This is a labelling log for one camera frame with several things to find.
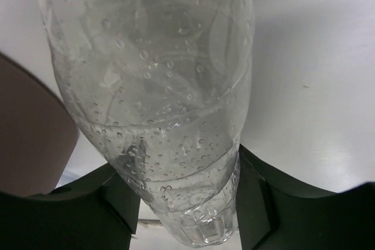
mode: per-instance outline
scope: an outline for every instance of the brown object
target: brown object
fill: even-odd
[[[77,137],[62,103],[0,55],[0,191],[17,196],[52,191]]]

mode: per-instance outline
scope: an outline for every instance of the bottle bottom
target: bottle bottom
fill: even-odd
[[[163,226],[182,244],[191,248],[219,245],[238,228],[236,191],[240,174],[237,161],[233,173],[219,194],[200,206],[180,214],[157,214]]]

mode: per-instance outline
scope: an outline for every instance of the bottle body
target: bottle body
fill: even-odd
[[[39,0],[56,80],[90,142],[182,243],[236,229],[251,0]]]

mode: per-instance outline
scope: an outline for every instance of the white table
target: white table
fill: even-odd
[[[374,181],[375,0],[254,0],[254,6],[243,145],[323,189]],[[59,95],[36,0],[0,0],[0,51]],[[104,162],[81,135],[66,179]],[[141,217],[152,214],[141,207]]]

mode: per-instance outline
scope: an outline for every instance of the transparent bottle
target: transparent bottle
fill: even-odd
[[[165,228],[198,248],[237,228],[251,0],[39,0],[64,103]]]

